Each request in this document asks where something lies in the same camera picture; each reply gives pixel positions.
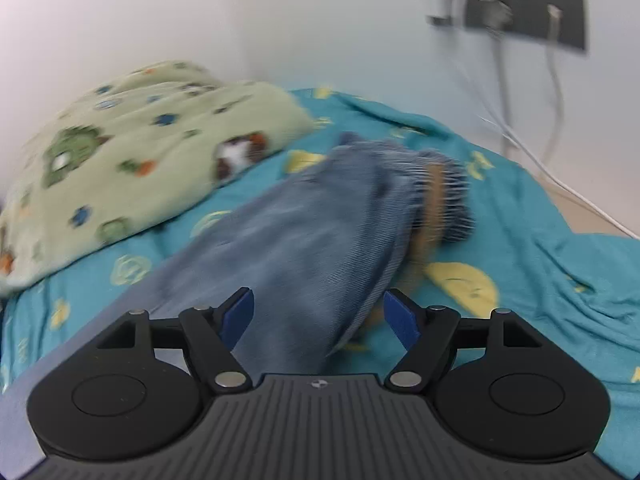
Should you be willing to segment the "dark wall outlet panel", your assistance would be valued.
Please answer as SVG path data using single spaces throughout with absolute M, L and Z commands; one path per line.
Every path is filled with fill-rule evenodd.
M 506 0 L 511 21 L 506 32 L 517 37 L 543 40 L 549 28 L 549 6 L 562 11 L 559 44 L 575 51 L 589 48 L 587 0 Z M 451 24 L 449 0 L 425 0 L 426 20 L 438 27 Z

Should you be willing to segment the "green cartoon fleece blanket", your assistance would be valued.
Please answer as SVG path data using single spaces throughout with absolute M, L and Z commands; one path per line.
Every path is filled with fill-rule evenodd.
M 96 88 L 25 145 L 1 213 L 1 291 L 175 217 L 314 130 L 290 92 L 168 61 Z

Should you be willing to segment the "teal patterned bed sheet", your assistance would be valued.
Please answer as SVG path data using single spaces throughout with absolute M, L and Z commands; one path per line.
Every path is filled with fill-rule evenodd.
M 520 166 L 464 140 L 434 119 L 333 92 L 304 89 L 298 102 L 316 122 L 297 142 L 322 154 L 344 132 L 434 148 L 469 177 L 475 220 L 465 242 L 442 248 L 416 295 L 486 316 L 513 310 L 604 383 L 612 408 L 597 453 L 627 478 L 639 474 L 639 244 L 575 233 L 544 189 Z M 276 184 L 281 153 L 175 220 L 96 252 L 10 299 L 3 310 L 1 391 L 73 336 L 131 285 L 225 214 Z

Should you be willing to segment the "blue denim jeans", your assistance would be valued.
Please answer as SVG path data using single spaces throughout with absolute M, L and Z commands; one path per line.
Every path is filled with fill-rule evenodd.
M 255 314 L 234 353 L 248 374 L 316 374 L 397 273 L 415 281 L 432 248 L 474 222 L 458 162 L 434 150 L 343 136 L 325 159 L 232 211 L 136 291 L 171 316 L 237 289 Z

